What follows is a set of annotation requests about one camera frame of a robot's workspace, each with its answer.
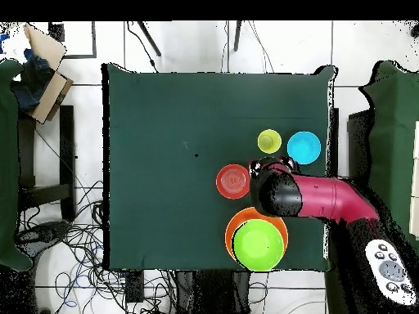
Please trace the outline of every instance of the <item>dark green table cover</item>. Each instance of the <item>dark green table cover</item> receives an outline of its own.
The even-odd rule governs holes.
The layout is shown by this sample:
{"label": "dark green table cover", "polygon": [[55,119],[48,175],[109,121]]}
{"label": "dark green table cover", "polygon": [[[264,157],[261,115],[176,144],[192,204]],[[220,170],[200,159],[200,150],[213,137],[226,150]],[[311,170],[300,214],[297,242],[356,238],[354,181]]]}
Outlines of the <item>dark green table cover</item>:
{"label": "dark green table cover", "polygon": [[[135,74],[108,65],[110,89],[110,268],[241,269],[224,232],[250,207],[227,200],[215,178],[226,164],[266,156],[257,136],[315,133],[322,153],[302,172],[324,176],[332,66],[303,74]],[[289,246],[278,269],[327,269],[324,226],[284,218]]]}
{"label": "dark green table cover", "polygon": [[14,60],[0,61],[0,264],[17,271],[28,270],[32,261],[15,246],[18,227],[19,156],[18,105],[10,84],[23,70]]}
{"label": "dark green table cover", "polygon": [[369,135],[370,187],[419,253],[419,241],[409,234],[419,73],[408,72],[394,61],[382,61],[363,90],[371,98],[375,113]]}

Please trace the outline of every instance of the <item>tiled floor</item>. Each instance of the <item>tiled floor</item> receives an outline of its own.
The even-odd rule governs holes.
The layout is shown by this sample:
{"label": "tiled floor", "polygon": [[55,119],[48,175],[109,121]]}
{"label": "tiled floor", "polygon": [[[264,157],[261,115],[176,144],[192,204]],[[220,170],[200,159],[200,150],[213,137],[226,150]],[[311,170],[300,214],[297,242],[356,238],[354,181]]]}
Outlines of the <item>tiled floor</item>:
{"label": "tiled floor", "polygon": [[[35,23],[45,29],[44,23]],[[340,109],[339,131],[339,174],[348,174],[348,145],[345,124],[349,114],[365,110],[368,103],[357,89],[371,77],[372,67],[380,60],[396,60],[404,68],[419,70],[419,39],[409,35],[412,23],[398,21],[256,21],[255,27],[275,72],[310,74],[321,65],[333,64],[339,70],[335,81],[334,104]],[[146,23],[151,36],[162,52],[158,58],[144,38],[137,24],[131,22],[130,29],[142,38],[155,67],[160,72],[229,71],[231,73],[263,73],[264,59],[248,23],[244,23],[238,52],[232,50],[235,21],[230,22],[230,60],[227,63],[225,47],[226,33],[224,21],[173,21]],[[91,40],[86,31],[79,40]],[[77,194],[83,196],[83,187],[88,189],[101,181],[102,136],[101,136],[101,70],[102,62],[113,62],[136,72],[153,72],[149,58],[141,43],[127,31],[124,22],[96,22],[96,59],[63,60],[59,71],[74,80],[74,86],[64,99],[64,105],[74,106],[76,136]],[[267,62],[266,70],[272,72]],[[58,150],[58,120],[38,125],[39,133],[51,147]],[[40,137],[36,139],[35,174],[37,184],[58,183],[59,159]],[[90,200],[101,198],[102,183],[95,185],[88,196]],[[27,212],[27,217],[36,210]],[[58,205],[44,205],[36,222],[60,220]],[[79,216],[77,223],[89,224],[89,213]],[[38,304],[55,311],[61,304],[65,281],[55,289],[56,276],[62,271],[70,271],[76,261],[65,245],[59,244],[49,249],[38,265],[36,285]],[[160,274],[148,271],[146,279]],[[268,295],[260,303],[252,303],[254,314],[327,314],[325,286],[322,273],[311,271],[282,271],[254,274],[249,300],[264,298],[266,284]],[[152,291],[151,283],[147,289]],[[68,300],[79,301],[76,307],[64,306],[60,314],[124,314],[113,299],[95,295],[92,288],[77,288]],[[120,303],[122,295],[117,298]],[[169,309],[169,301],[160,307]]]}

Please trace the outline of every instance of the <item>white controller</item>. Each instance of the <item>white controller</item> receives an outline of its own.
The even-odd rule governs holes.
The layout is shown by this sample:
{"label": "white controller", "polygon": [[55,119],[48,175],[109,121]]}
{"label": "white controller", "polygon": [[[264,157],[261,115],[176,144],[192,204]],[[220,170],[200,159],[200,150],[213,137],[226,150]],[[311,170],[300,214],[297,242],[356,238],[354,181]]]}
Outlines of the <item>white controller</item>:
{"label": "white controller", "polygon": [[396,249],[384,240],[372,240],[365,247],[365,254],[382,294],[396,303],[412,306],[416,293]]}

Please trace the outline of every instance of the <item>green bowl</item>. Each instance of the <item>green bowl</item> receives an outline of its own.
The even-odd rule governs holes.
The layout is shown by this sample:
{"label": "green bowl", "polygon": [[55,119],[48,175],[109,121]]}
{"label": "green bowl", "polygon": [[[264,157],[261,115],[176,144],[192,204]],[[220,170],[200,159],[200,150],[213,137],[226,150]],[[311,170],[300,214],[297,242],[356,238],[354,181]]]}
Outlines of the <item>green bowl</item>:
{"label": "green bowl", "polygon": [[271,271],[284,255],[284,241],[270,222],[250,219],[236,229],[232,252],[237,262],[250,271]]}

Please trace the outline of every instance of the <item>orange bowl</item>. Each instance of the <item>orange bowl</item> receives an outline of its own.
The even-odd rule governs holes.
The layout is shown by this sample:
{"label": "orange bowl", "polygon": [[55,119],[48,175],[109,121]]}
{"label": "orange bowl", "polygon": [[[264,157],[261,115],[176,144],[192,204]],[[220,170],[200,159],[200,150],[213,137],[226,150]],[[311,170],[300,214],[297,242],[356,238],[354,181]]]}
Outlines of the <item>orange bowl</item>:
{"label": "orange bowl", "polygon": [[250,219],[262,219],[266,222],[270,222],[273,224],[279,232],[281,232],[282,239],[284,240],[284,253],[286,251],[286,247],[288,245],[288,231],[286,229],[285,223],[282,218],[271,218],[266,217],[263,214],[260,214],[256,211],[255,207],[249,207],[247,209],[242,209],[239,213],[237,213],[232,220],[227,225],[226,233],[224,236],[226,248],[230,256],[236,261],[234,254],[232,253],[232,237],[234,236],[234,231],[243,223]]}

